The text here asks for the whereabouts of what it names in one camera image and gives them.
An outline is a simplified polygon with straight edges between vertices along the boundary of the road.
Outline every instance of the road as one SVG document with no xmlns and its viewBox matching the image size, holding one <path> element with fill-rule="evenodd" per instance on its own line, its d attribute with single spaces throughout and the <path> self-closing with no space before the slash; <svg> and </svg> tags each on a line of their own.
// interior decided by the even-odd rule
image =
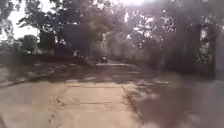
<svg viewBox="0 0 224 128">
<path fill-rule="evenodd" d="M 222 82 L 126 64 L 54 67 L 1 83 L 0 128 L 224 127 Z"/>
</svg>

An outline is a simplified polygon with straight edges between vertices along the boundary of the pavement crack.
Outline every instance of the pavement crack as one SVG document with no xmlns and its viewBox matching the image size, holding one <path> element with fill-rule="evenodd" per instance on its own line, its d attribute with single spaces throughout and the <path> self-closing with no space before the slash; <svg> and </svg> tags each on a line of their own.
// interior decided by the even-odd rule
<svg viewBox="0 0 224 128">
<path fill-rule="evenodd" d="M 125 95 L 128 99 L 128 103 L 131 106 L 132 110 L 134 111 L 134 113 L 137 115 L 139 122 L 141 123 L 141 125 L 139 126 L 139 128 L 142 128 L 144 126 L 144 122 L 142 120 L 142 117 L 139 115 L 137 108 L 134 105 L 134 101 L 132 99 L 132 97 L 128 94 L 127 89 L 124 87 L 123 84 L 120 84 L 121 88 L 124 90 Z"/>
</svg>

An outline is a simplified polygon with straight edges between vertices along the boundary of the sky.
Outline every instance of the sky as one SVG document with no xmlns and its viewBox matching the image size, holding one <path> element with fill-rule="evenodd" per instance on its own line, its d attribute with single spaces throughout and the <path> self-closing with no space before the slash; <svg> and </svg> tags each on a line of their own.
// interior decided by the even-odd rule
<svg viewBox="0 0 224 128">
<path fill-rule="evenodd" d="M 52 4 L 48 2 L 48 0 L 40 0 L 42 5 L 42 9 L 44 12 L 47 12 L 50 10 L 50 8 L 52 7 Z M 18 21 L 23 18 L 25 16 L 25 2 L 21 3 L 21 8 L 19 11 L 13 11 L 10 16 L 9 16 L 9 20 L 12 21 L 13 24 L 13 28 L 14 28 L 14 37 L 15 39 L 19 38 L 19 37 L 23 37 L 24 35 L 28 35 L 28 34 L 32 34 L 32 35 L 37 35 L 37 29 L 32 28 L 32 27 L 23 27 L 23 28 L 19 28 L 19 26 L 17 25 Z"/>
</svg>

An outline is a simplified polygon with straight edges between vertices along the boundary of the foliage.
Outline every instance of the foliage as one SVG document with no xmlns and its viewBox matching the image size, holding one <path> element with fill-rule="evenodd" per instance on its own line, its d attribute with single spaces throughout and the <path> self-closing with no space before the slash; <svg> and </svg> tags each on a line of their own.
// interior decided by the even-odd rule
<svg viewBox="0 0 224 128">
<path fill-rule="evenodd" d="M 224 18 L 222 1 L 160 0 L 140 6 L 112 0 L 50 2 L 55 5 L 53 11 L 43 12 L 38 0 L 27 0 L 27 16 L 20 24 L 52 33 L 52 40 L 55 35 L 56 49 L 69 47 L 69 51 L 96 56 L 106 53 L 182 72 L 194 72 L 199 65 L 214 66 L 215 42 Z M 49 42 L 53 41 L 42 41 L 54 47 Z"/>
</svg>

